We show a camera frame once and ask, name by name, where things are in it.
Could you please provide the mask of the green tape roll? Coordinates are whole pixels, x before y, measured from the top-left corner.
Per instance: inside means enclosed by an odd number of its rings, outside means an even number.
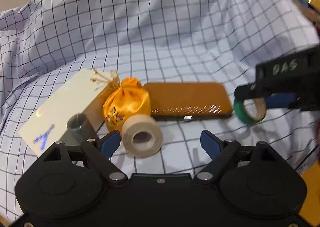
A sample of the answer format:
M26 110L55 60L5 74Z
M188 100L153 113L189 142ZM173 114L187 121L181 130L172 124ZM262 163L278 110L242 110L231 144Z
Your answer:
M251 106L235 99L233 106L238 119L246 125L254 125L266 116L266 103L263 98L253 99Z

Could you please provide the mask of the beige tape roll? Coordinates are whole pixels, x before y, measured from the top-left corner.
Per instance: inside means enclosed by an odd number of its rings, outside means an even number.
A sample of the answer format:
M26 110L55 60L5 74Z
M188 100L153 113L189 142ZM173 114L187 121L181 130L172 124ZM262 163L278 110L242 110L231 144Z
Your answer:
M146 114L129 117L121 129L124 148L135 157L150 157L163 144L163 134L156 121Z

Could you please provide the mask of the orange satin drawstring pouch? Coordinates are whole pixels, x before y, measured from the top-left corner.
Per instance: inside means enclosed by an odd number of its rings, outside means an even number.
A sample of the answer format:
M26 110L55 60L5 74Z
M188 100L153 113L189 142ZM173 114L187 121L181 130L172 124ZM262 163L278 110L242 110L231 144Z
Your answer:
M110 132L120 132L125 121L133 115L151 114L150 95L137 78L120 80L116 71L111 71L109 77L96 69L93 72L91 82L102 89L98 97L103 101L102 115Z

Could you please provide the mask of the grey cylinder tube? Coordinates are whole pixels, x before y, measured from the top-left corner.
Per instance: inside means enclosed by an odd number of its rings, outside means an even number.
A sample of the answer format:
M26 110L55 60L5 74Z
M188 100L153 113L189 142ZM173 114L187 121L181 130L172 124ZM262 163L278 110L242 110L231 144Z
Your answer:
M66 144L77 146L88 139L98 140L99 137L87 116L83 113L72 116L67 122Z

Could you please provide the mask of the white phone box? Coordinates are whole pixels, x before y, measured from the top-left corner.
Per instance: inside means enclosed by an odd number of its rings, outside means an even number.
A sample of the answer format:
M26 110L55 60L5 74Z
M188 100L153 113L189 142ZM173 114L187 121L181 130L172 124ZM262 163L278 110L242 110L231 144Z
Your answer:
M104 122L103 104L119 83L116 71L81 69L31 115L18 133L39 157L66 135L68 120L78 113L85 114L98 130Z

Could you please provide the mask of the cluttered side shelf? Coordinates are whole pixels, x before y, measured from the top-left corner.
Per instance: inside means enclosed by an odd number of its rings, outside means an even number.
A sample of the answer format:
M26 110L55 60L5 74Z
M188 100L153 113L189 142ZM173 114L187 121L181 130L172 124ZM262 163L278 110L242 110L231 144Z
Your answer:
M311 0L293 0L294 4L304 16L314 25L319 34L319 7L316 7Z

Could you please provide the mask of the brown leather case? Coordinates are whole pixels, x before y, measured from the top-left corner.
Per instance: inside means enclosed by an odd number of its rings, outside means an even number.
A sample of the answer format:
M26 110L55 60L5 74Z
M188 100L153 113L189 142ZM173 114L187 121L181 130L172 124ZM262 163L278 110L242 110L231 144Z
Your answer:
M225 87L215 82L146 83L151 116L164 120L225 119L232 104Z

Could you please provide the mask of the blue checked cloth cover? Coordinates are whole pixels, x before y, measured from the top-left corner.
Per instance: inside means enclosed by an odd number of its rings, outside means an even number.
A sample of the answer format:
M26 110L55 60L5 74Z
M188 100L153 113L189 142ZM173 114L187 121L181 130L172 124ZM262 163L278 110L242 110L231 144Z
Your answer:
M217 81L230 97L255 65L319 43L292 0L30 0L1 12L1 215L36 160L20 128L82 68L142 83Z

